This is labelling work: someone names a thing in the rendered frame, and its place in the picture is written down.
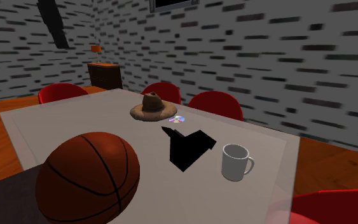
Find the white mug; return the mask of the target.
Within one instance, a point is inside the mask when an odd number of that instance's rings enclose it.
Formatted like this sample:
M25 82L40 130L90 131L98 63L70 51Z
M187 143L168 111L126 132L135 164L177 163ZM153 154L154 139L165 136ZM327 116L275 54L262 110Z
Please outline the white mug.
M252 171L254 164L247 148L239 144L227 144L223 147L221 174L227 180L243 180Z

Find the orange basketball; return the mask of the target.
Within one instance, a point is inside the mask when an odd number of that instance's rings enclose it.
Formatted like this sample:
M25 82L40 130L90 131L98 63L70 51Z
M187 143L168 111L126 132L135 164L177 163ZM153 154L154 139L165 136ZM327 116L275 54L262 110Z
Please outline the orange basketball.
M51 224L107 224L127 208L139 180L139 160L124 139L88 132L62 143L45 160L36 202Z

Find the pale dining table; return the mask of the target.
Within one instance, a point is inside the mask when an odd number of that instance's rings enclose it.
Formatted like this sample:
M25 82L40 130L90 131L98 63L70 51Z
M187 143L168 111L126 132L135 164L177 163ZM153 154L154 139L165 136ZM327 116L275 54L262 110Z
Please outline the pale dining table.
M115 89L0 114L23 169L42 164L67 139L103 131L124 138L140 162L137 192L112 224L289 224L299 137L178 106L182 123L142 122L130 116L142 95ZM163 128L198 130L215 139L190 168L169 160ZM241 181L221 174L223 147L249 150L254 168Z

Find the dark wooden dresser with lamp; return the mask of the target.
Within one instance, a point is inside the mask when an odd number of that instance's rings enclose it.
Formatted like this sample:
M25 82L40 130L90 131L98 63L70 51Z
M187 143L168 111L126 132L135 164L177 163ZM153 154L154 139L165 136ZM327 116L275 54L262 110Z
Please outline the dark wooden dresser with lamp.
M105 90L122 89L120 66L118 64L102 63L99 60L99 53L101 52L99 45L92 45L90 48L91 52L96 53L97 56L97 62L87 64L92 86Z

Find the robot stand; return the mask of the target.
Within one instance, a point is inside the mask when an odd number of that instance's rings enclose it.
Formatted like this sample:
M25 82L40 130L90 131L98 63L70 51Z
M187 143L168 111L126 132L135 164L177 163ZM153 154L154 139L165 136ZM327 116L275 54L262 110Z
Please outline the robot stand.
M50 224L35 197L36 166L0 180L0 224Z

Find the red chair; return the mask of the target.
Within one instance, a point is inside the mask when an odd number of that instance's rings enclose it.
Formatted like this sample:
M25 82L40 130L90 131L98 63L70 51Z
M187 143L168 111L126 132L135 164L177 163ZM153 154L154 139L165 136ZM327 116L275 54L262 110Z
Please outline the red chair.
M42 88L38 93L40 104L88 95L89 93L71 83L55 83Z
M239 102L225 92L213 90L199 93L190 100L187 107L243 121Z
M318 224L358 224L358 190L322 190L293 197L291 211Z
M177 86L168 82L153 83L147 86L141 94L155 92L162 100L181 104L181 94Z

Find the grey framed wall picture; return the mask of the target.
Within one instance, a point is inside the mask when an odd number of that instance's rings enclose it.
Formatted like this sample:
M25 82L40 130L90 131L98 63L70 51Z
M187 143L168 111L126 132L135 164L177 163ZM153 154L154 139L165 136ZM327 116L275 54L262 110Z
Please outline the grey framed wall picture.
M149 11L151 13L158 13L194 6L199 3L200 0L149 0Z

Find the brown brimmed hat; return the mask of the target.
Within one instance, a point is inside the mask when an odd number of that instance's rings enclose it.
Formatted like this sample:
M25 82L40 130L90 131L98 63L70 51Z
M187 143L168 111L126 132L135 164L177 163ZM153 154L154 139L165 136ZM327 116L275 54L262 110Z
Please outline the brown brimmed hat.
M176 106L161 100L155 92L144 94L142 103L130 110L132 118L143 122L157 122L173 117L176 113Z

